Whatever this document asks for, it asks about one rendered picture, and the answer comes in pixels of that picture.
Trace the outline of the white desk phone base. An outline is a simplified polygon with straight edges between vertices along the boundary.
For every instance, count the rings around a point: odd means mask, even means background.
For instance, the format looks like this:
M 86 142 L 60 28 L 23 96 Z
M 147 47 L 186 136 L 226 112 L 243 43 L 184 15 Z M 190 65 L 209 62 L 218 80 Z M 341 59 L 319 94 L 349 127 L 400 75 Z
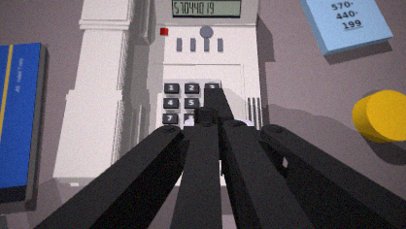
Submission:
M 156 128 L 184 129 L 204 107 L 204 88 L 222 88 L 234 117 L 262 127 L 256 44 L 258 0 L 146 0 L 134 52 L 134 146 Z

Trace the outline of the white telephone handset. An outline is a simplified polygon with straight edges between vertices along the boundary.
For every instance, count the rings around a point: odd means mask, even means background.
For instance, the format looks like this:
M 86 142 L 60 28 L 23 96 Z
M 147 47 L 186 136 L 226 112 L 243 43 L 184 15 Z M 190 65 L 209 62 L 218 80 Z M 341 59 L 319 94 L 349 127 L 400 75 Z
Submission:
M 84 0 L 75 90 L 66 94 L 53 172 L 59 183 L 89 183 L 134 146 L 130 91 L 145 8 L 146 0 Z

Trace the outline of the yellow short cylinder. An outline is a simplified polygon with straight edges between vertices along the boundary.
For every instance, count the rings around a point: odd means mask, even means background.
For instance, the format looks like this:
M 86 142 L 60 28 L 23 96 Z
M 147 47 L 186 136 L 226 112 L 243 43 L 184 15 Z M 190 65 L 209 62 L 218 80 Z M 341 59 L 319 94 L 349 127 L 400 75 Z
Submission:
M 406 140 L 406 95 L 382 90 L 364 97 L 353 108 L 357 131 L 376 143 Z

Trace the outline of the blue notebook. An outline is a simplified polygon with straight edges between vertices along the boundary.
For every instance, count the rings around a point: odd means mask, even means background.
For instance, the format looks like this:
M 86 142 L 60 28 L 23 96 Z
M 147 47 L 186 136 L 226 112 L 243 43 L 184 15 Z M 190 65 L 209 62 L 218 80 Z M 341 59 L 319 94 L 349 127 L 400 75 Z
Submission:
M 33 197 L 46 49 L 0 46 L 0 204 Z

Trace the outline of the light blue sticky note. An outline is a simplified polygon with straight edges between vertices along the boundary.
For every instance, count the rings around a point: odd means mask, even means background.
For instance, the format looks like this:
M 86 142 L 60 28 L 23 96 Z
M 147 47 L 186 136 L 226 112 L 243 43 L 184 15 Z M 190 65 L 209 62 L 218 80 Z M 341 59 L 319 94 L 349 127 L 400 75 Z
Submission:
M 393 37 L 374 0 L 300 0 L 322 55 Z

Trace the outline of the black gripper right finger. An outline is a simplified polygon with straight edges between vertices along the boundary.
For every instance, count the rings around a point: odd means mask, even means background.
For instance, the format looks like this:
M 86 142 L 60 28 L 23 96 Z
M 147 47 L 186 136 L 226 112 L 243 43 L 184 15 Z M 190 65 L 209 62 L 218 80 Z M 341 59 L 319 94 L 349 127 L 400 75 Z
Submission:
M 406 200 L 283 126 L 256 130 L 213 90 L 237 229 L 406 229 Z

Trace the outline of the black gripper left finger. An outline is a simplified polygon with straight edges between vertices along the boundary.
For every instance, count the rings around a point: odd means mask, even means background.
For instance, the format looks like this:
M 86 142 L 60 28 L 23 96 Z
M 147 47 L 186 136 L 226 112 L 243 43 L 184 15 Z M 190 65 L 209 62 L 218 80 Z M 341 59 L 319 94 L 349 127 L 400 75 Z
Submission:
M 156 128 L 33 229 L 148 229 L 181 175 L 170 229 L 222 229 L 212 88 L 204 88 L 204 107 L 193 112 L 183 130 Z

